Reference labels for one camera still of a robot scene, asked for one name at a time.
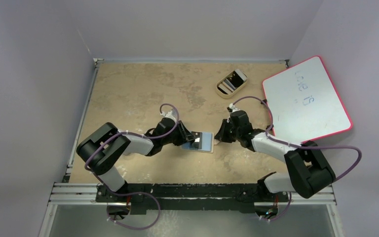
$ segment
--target wooden tabletop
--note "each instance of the wooden tabletop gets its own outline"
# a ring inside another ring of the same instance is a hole
[[[216,82],[235,69],[248,76],[247,85],[231,99],[215,93]],[[236,99],[264,97],[262,81],[285,69],[285,64],[229,63],[104,63],[101,65],[79,142],[106,122],[121,130],[144,133],[162,119],[159,106],[175,105],[188,130],[218,132],[226,107]],[[266,109],[253,99],[237,107],[248,113],[254,128],[269,124]],[[70,183],[97,183],[75,156]],[[152,157],[121,156],[115,164],[129,183],[252,183],[273,171],[287,172],[285,164],[254,153],[238,142],[219,143],[213,153],[190,152],[172,144]]]

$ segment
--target handwriting on whiteboard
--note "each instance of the handwriting on whiteboard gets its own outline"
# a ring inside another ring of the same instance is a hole
[[[304,76],[302,76],[301,71],[297,71],[294,73],[296,81],[297,81],[297,86],[299,87],[299,91],[301,92],[307,92],[308,85],[307,81],[304,79]],[[312,95],[306,97],[303,99],[302,104],[304,106],[309,105],[310,103],[314,102],[314,98]]]

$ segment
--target whiteboard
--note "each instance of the whiteboard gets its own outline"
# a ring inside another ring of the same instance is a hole
[[[278,138],[302,142],[352,128],[319,56],[265,79],[263,87]]]

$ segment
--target metal frame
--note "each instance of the metal frame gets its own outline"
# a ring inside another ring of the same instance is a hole
[[[75,141],[72,147],[71,155],[69,157],[69,162],[67,165],[66,175],[65,177],[69,177],[72,168],[73,168],[73,161],[75,157],[75,150],[76,146],[79,140],[80,132],[82,130],[83,121],[86,116],[86,112],[89,105],[89,100],[91,98],[92,90],[95,85],[96,77],[99,71],[99,68],[101,64],[104,62],[125,62],[125,61],[118,61],[118,60],[110,60],[105,61],[104,59],[97,59],[95,62],[95,71],[94,75],[92,77],[91,87],[89,89],[86,103],[82,112],[82,117],[79,122],[79,126],[76,132]],[[161,61],[162,63],[172,63],[172,62],[205,62],[205,63],[217,63],[217,62],[228,62],[228,61]],[[266,62],[266,63],[284,63],[287,64],[287,61],[281,60],[281,61],[273,61],[273,62]],[[116,202],[116,203],[104,203],[104,202],[96,202],[95,197],[97,194],[97,184],[70,184],[70,183],[55,183],[53,185],[53,189],[49,198],[49,202],[47,205],[47,210],[44,216],[43,224],[41,226],[41,230],[39,233],[39,237],[48,237],[51,232],[51,228],[53,225],[54,217],[57,212],[57,207],[59,205],[116,205],[116,206],[125,206],[126,204],[123,202]],[[271,202],[256,202],[254,204],[255,206],[269,206],[273,205]],[[292,203],[291,205],[326,205],[328,209],[328,215],[329,215],[329,221],[331,222],[331,225],[333,227],[335,237],[343,237],[343,231],[342,231],[342,224],[341,220],[339,218],[339,214],[336,208],[336,198],[335,194],[332,188],[332,185],[324,188],[314,196],[312,196],[309,199],[302,198],[297,193],[292,193]]]

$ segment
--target gray wall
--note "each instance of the gray wall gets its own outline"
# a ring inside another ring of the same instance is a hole
[[[93,60],[59,0],[0,0],[0,237],[37,236]]]
[[[339,143],[363,151],[357,168],[334,185],[344,229],[347,236],[379,236],[379,1],[325,0],[292,63],[316,54],[355,123]],[[339,174],[355,153],[336,155],[330,162]]]
[[[322,0],[67,0],[94,58],[279,60]]]

